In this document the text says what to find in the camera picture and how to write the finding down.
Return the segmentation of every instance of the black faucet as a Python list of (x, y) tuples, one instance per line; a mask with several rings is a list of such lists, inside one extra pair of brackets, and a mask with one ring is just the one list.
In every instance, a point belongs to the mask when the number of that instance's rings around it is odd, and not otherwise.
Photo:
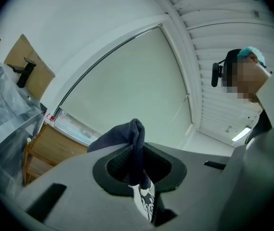
[(26, 67), (17, 67), (17, 66), (7, 64), (9, 67), (11, 67), (13, 69), (13, 71), (15, 73), (21, 74), (21, 76), (20, 76), (20, 78), (17, 82), (17, 86), (20, 87), (20, 88), (25, 87), (27, 79), (29, 78), (29, 76), (32, 73), (34, 67), (36, 66), (36, 63), (33, 62), (32, 60), (27, 59), (25, 57), (24, 57), (24, 59), (27, 62)]

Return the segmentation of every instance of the roller blind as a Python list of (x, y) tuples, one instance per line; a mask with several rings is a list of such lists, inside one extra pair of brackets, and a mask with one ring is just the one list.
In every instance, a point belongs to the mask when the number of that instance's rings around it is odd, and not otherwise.
[(146, 142), (177, 147), (191, 124), (186, 95), (172, 49), (155, 28), (102, 60), (61, 108), (101, 134), (137, 118)]

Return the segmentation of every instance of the white corrugated ceiling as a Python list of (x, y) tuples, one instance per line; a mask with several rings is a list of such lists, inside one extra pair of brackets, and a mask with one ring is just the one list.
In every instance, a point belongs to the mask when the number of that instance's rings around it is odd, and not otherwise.
[(257, 104), (231, 97), (220, 86), (211, 86), (212, 64), (228, 51), (258, 48), (267, 69), (274, 72), (274, 14), (261, 0), (170, 0), (187, 28), (196, 51), (202, 87), (199, 131), (227, 144), (245, 126), (254, 127), (261, 112)]

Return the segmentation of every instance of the blue hair net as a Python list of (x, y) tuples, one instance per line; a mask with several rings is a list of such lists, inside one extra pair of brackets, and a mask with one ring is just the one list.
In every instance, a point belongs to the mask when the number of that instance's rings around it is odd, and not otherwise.
[(262, 55), (262, 53), (261, 53), (257, 48), (254, 48), (254, 47), (252, 47), (252, 46), (248, 46), (248, 47), (243, 48), (243, 49), (239, 52), (239, 54), (237, 55), (237, 57), (247, 57), (247, 56), (249, 55), (250, 52), (253, 52), (253, 53), (257, 56), (259, 63), (260, 63), (264, 68), (266, 68), (264, 56)]

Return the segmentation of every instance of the person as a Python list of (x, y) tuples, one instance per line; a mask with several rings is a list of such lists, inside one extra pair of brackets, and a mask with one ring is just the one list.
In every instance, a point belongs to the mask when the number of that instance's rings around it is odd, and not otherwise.
[(271, 76), (265, 68), (265, 59), (262, 53), (251, 46), (229, 51), (223, 64), (222, 86), (227, 88), (227, 92), (237, 92), (238, 98), (257, 103), (263, 110), (245, 144), (272, 128), (268, 116), (256, 96), (257, 91)]

